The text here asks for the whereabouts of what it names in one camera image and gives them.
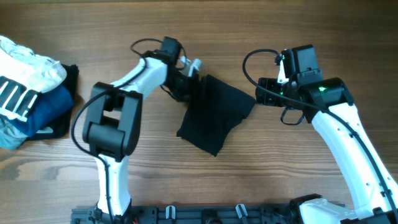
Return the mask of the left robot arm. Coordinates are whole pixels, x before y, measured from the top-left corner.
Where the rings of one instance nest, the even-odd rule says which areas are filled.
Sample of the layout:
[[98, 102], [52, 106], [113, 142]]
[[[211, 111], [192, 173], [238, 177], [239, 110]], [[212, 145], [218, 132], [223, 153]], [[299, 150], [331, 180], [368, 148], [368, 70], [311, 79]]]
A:
[[138, 53], [138, 64], [110, 84], [98, 82], [86, 112], [82, 138], [95, 158], [99, 174], [99, 200], [93, 208], [74, 209], [72, 223], [134, 223], [128, 187], [129, 157], [141, 131], [143, 101], [158, 87], [177, 102], [188, 102], [198, 83], [202, 62], [190, 60], [181, 43], [171, 37], [160, 48]]

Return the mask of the black polo shirt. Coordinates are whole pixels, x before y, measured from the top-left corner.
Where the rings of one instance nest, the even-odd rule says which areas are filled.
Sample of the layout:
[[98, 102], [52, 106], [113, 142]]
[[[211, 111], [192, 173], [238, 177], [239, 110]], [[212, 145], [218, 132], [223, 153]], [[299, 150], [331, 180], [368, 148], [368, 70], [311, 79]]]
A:
[[229, 132], [249, 116], [255, 103], [247, 93], [207, 75], [189, 103], [177, 136], [217, 156]]

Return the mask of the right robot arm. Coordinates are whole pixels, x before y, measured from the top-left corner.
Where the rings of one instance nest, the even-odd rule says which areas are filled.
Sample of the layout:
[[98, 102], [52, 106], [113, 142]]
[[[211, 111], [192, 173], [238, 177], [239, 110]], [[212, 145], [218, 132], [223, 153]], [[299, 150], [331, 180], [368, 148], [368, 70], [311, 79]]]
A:
[[397, 182], [361, 124], [354, 98], [340, 78], [325, 79], [315, 49], [304, 45], [275, 55], [277, 78], [255, 83], [257, 103], [301, 111], [322, 137], [348, 186], [353, 208], [310, 194], [292, 199], [290, 223], [397, 223]]

